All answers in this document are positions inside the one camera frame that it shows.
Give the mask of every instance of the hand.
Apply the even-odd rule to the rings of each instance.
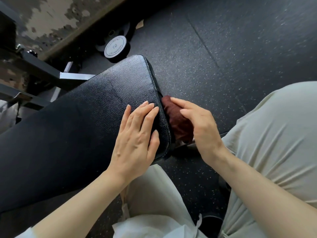
[[[182,99],[171,98],[171,101],[182,107],[181,114],[192,122],[197,149],[206,164],[212,166],[213,160],[228,150],[221,140],[211,112]]]
[[[131,106],[128,105],[107,169],[122,177],[126,184],[146,172],[159,147],[158,131],[155,130],[151,135],[153,121],[159,108],[145,101],[131,114],[130,112]]]

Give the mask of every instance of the floor seam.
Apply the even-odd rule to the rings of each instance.
[[[227,84],[229,85],[229,87],[231,88],[236,100],[238,101],[238,103],[241,105],[243,111],[245,112],[245,114],[247,114],[247,110],[245,109],[244,105],[242,104],[242,102],[239,100],[238,96],[236,95],[236,93],[234,92],[231,84],[229,83],[229,80],[227,79],[227,77],[224,75],[224,72],[222,71],[222,69],[220,68],[220,66],[218,65],[215,57],[212,55],[211,51],[208,49],[207,45],[205,44],[204,40],[201,38],[201,36],[199,35],[199,33],[197,32],[196,28],[194,27],[194,25],[191,23],[189,16],[185,15],[186,19],[189,23],[189,25],[192,27],[192,29],[194,30],[194,32],[196,33],[196,35],[198,36],[201,44],[204,46],[204,48],[206,49],[206,51],[208,52],[210,58],[213,60],[213,62],[215,63],[216,67],[219,69],[219,71],[221,72],[221,74],[223,75],[224,79],[226,80]]]

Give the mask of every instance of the light-colored trousers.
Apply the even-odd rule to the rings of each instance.
[[[223,142],[263,176],[317,208],[317,82],[272,92],[237,121]],[[158,165],[127,187],[123,201],[130,217],[165,215],[196,227],[175,185]],[[205,237],[201,232],[197,236]],[[266,237],[234,191],[219,237]]]

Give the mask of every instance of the person's left arm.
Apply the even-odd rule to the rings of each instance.
[[[159,146],[151,129],[159,111],[147,102],[123,115],[111,162],[106,171],[82,191],[36,224],[36,238],[84,238],[110,202],[135,178],[146,172]]]

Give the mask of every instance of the maroon rag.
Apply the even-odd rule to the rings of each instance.
[[[194,137],[194,127],[191,121],[180,113],[182,108],[174,104],[171,101],[171,96],[169,95],[162,98],[162,103],[164,106],[164,112],[170,119],[170,125],[175,138],[183,141],[184,143],[190,143]]]

